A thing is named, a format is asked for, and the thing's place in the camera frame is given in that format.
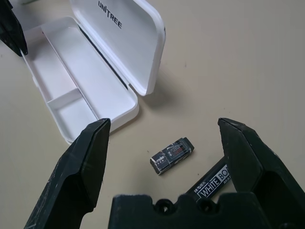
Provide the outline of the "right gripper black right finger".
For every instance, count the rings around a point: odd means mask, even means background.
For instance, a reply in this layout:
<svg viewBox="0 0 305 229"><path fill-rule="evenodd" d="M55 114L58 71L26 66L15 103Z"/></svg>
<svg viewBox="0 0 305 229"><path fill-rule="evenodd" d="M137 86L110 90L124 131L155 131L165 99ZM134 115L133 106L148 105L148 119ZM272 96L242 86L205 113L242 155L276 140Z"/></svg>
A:
<svg viewBox="0 0 305 229"><path fill-rule="evenodd" d="M252 196L272 229L305 227L305 193L278 155L247 125L219 118L221 142L234 187Z"/></svg>

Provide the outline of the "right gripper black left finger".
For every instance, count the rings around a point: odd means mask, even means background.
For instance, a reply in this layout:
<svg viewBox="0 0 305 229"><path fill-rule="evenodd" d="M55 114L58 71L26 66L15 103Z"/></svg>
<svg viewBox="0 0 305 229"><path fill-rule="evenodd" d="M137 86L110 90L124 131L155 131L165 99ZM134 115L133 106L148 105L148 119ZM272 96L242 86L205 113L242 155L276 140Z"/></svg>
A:
<svg viewBox="0 0 305 229"><path fill-rule="evenodd" d="M59 158L26 229L78 229L97 206L102 186L111 121L88 124Z"/></svg>

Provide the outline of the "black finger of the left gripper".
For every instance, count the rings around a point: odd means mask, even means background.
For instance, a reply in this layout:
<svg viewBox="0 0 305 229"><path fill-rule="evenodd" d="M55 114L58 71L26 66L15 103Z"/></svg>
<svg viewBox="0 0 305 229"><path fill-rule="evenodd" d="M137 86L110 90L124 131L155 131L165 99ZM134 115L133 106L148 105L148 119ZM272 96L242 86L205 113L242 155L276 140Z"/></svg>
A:
<svg viewBox="0 0 305 229"><path fill-rule="evenodd" d="M0 0L0 40L19 57L28 54L24 33L8 0Z"/></svg>

